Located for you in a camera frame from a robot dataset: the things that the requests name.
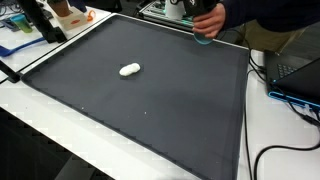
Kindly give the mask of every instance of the white surface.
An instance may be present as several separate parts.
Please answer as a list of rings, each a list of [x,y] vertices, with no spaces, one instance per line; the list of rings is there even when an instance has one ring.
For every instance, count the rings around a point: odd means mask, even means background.
[[[88,7],[87,9],[88,11],[85,13],[86,15],[90,10],[94,10],[96,12],[96,17],[93,19],[93,21],[88,22],[83,26],[77,27],[70,31],[64,31],[68,40],[70,40],[72,37],[76,36],[86,28],[92,26],[93,24],[97,23],[101,19],[106,18],[111,14],[110,12],[102,11],[95,8]],[[57,26],[60,27],[60,24],[54,18],[51,19],[50,22],[53,25],[53,27],[57,27]],[[33,32],[30,34],[23,33],[22,31],[11,32],[7,28],[0,29],[0,45],[9,49],[18,47],[24,43],[30,42],[40,37],[42,37],[41,33],[34,26],[33,26]],[[14,71],[19,71],[20,69],[29,65],[31,62],[37,60],[44,54],[50,52],[51,50],[57,48],[60,45],[62,44],[59,44],[59,43],[48,44],[46,41],[43,41],[43,42],[34,44],[32,46],[29,46],[27,48],[24,48],[11,56],[4,57],[4,58],[0,57],[0,60],[2,60]],[[0,71],[0,81],[6,78],[7,76]]]
[[[262,54],[254,51],[253,58],[261,63]],[[22,82],[11,84],[6,81],[0,85],[0,94],[0,106],[3,109],[115,179],[197,179],[155,153]],[[247,109],[252,165],[256,154],[266,146],[309,147],[319,140],[316,128],[299,119],[284,103],[266,96],[265,85],[254,73],[248,81]],[[239,163],[238,180],[248,180],[243,136]],[[318,180],[319,167],[319,150],[273,150],[261,159],[259,180]]]

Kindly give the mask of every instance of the laptop keyboard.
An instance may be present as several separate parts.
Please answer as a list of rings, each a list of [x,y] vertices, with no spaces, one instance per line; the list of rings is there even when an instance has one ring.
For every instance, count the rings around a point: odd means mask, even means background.
[[[280,78],[283,78],[283,77],[293,73],[296,70],[297,70],[296,68],[286,66],[283,64],[278,64],[278,72],[279,72]]]

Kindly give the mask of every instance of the electronic device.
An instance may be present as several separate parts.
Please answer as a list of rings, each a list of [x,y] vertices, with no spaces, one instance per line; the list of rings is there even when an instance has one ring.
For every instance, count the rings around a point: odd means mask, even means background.
[[[272,98],[320,108],[320,59],[307,60],[265,51],[267,91]]]
[[[170,0],[170,3],[177,5],[183,2],[186,16],[199,16],[210,12],[218,3],[217,0]]]
[[[165,2],[163,0],[145,2],[141,2],[137,6],[137,9],[139,10],[138,15],[141,19],[172,27],[175,29],[192,32],[193,22],[191,17],[183,15],[181,20],[170,19],[166,17]]]

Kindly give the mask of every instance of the laptop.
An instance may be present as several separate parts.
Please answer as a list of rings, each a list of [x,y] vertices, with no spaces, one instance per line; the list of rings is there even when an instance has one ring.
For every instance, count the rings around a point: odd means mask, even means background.
[[[285,94],[294,105],[320,109],[320,59],[265,51],[264,65],[268,96],[287,102]]]

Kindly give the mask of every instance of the person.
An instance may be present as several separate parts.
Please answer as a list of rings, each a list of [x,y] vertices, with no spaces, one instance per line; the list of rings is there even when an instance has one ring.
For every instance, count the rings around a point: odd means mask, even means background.
[[[281,53],[306,28],[320,21],[320,0],[222,0],[209,13],[193,18],[193,31],[215,38],[240,26],[235,44]]]

